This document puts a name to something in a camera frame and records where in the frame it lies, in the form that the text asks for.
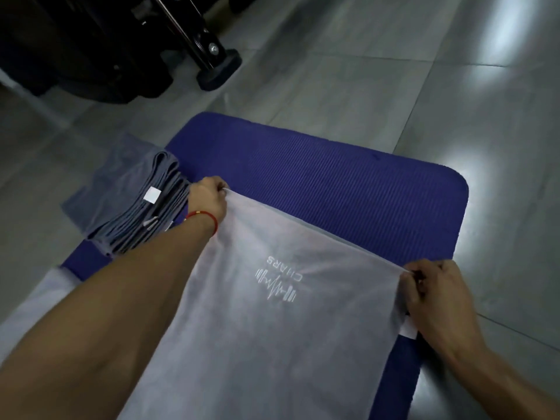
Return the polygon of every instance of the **ribbed mat surface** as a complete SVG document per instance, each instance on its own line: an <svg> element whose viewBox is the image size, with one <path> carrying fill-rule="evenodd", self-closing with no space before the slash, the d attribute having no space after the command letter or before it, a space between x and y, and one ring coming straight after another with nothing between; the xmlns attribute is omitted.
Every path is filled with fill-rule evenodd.
<svg viewBox="0 0 560 420"><path fill-rule="evenodd" d="M217 113L200 113L167 146L190 180L233 190L396 264L452 258L468 199L452 169ZM108 260L83 242L64 266L86 279ZM404 420L421 365L399 336L370 418Z"/></svg>

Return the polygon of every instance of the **gray towel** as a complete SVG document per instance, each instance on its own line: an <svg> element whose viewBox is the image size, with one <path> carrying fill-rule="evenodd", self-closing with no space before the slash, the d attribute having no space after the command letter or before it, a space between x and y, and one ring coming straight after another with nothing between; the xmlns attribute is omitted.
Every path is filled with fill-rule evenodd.
<svg viewBox="0 0 560 420"><path fill-rule="evenodd" d="M113 256L166 230L186 204L189 182L175 156L130 134L108 156L62 210L86 239ZM150 187L161 190L155 204L144 200Z"/></svg>

